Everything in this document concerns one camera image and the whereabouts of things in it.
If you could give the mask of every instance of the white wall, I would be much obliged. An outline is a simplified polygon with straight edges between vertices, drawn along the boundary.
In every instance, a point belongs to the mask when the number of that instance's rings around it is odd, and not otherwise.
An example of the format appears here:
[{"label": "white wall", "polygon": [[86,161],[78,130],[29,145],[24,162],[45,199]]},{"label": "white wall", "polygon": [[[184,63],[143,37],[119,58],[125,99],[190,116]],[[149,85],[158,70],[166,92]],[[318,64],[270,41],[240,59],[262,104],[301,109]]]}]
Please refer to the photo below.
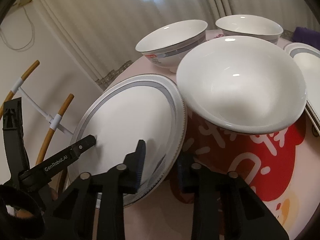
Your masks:
[{"label": "white wall", "polygon": [[[102,94],[102,90],[81,71],[76,62],[60,46],[42,21],[32,3],[25,6],[35,25],[35,44],[25,52],[7,48],[0,39],[0,101],[3,101],[15,81],[37,59],[39,67],[28,77],[22,88],[47,113],[55,116],[69,93],[75,95],[61,124],[74,131],[90,105]],[[30,24],[22,8],[7,16],[1,28],[9,43],[16,48],[31,38]],[[24,143],[30,166],[33,167],[49,123],[25,99],[22,99]],[[0,133],[0,184],[10,178]],[[70,137],[57,130],[50,143],[46,158],[67,147]]]}]

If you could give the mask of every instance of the round screw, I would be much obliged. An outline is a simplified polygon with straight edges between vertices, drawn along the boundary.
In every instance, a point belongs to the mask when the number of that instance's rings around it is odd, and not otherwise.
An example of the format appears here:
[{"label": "round screw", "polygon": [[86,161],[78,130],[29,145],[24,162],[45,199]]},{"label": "round screw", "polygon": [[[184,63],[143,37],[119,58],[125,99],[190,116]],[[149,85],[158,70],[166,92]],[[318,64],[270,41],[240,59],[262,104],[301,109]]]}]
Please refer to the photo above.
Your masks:
[{"label": "round screw", "polygon": [[123,163],[117,165],[117,170],[124,171],[127,168],[127,166]]},{"label": "round screw", "polygon": [[200,163],[192,163],[191,168],[194,170],[199,170],[201,169],[201,164]]},{"label": "round screw", "polygon": [[88,178],[90,178],[90,176],[91,176],[90,173],[83,172],[80,174],[80,179],[88,179]]},{"label": "round screw", "polygon": [[228,175],[230,178],[233,178],[233,179],[238,178],[238,173],[236,173],[235,171],[229,171]]}]

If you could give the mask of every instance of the white plastic connector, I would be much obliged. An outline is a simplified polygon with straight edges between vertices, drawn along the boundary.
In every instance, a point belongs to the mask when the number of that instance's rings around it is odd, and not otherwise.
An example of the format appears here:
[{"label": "white plastic connector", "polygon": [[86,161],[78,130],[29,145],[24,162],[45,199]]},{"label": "white plastic connector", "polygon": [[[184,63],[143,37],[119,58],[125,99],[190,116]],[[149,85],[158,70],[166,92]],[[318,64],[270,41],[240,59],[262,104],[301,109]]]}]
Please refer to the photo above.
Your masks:
[{"label": "white plastic connector", "polygon": [[50,128],[55,131],[58,125],[60,124],[61,119],[62,119],[62,116],[60,114],[56,114],[56,116],[54,117],[54,119],[50,124]]},{"label": "white plastic connector", "polygon": [[[41,107],[38,106],[38,105],[35,103],[35,101],[33,101],[32,98],[29,97],[29,96],[27,95],[27,93],[26,93],[21,87],[19,87],[19,92],[21,93],[21,95],[22,95],[23,97],[25,97],[25,98],[31,103],[31,105],[32,105],[40,114],[42,114],[42,115],[45,117],[45,119],[46,119],[49,123],[52,123],[52,122],[53,122],[54,118],[53,118],[50,114],[47,114],[45,111],[43,111],[43,110],[41,109]],[[68,135],[70,135],[70,136],[73,136],[73,133],[70,132],[67,128],[63,127],[61,124],[58,124],[58,129],[59,129],[60,131],[62,131],[64,134],[68,134]]]},{"label": "white plastic connector", "polygon": [[16,94],[16,92],[18,91],[19,87],[22,86],[23,82],[24,82],[24,81],[22,80],[22,78],[19,78],[19,79],[16,81],[16,83],[13,85],[13,87],[12,87],[12,89],[11,89],[11,91],[12,91],[13,94]]}]

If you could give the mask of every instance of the purple cloth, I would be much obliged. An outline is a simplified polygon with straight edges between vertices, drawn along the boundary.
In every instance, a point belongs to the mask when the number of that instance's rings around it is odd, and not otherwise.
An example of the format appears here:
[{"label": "purple cloth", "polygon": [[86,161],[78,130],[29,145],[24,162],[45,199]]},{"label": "purple cloth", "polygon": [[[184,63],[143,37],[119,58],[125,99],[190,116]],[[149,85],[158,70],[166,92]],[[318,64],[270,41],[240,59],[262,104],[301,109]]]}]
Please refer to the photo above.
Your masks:
[{"label": "purple cloth", "polygon": [[308,44],[320,50],[320,33],[307,28],[297,27],[293,33],[292,41]]}]

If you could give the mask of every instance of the black plastic arm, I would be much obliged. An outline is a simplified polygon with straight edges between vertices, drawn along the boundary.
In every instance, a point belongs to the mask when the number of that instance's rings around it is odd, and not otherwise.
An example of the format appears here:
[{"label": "black plastic arm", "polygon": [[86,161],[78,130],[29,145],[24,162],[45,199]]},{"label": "black plastic arm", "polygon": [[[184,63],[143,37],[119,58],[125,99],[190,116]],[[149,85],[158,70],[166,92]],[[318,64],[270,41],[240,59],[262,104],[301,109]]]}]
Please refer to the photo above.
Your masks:
[{"label": "black plastic arm", "polygon": [[289,240],[287,232],[255,192],[235,172],[221,174],[178,158],[180,189],[195,193],[192,240],[219,239],[218,205],[222,202],[225,240]]},{"label": "black plastic arm", "polygon": [[123,194],[139,189],[146,143],[139,140],[136,150],[108,172],[78,178],[44,212],[46,230],[41,240],[91,240],[97,193],[102,192],[97,239],[125,240]]},{"label": "black plastic arm", "polygon": [[95,144],[96,139],[94,136],[88,135],[30,170],[25,171],[19,176],[19,180],[27,191],[39,190],[48,184],[54,175],[75,162],[82,153]]},{"label": "black plastic arm", "polygon": [[11,174],[11,179],[6,184],[19,189],[19,174],[30,169],[23,144],[21,98],[4,102],[3,139]]}]

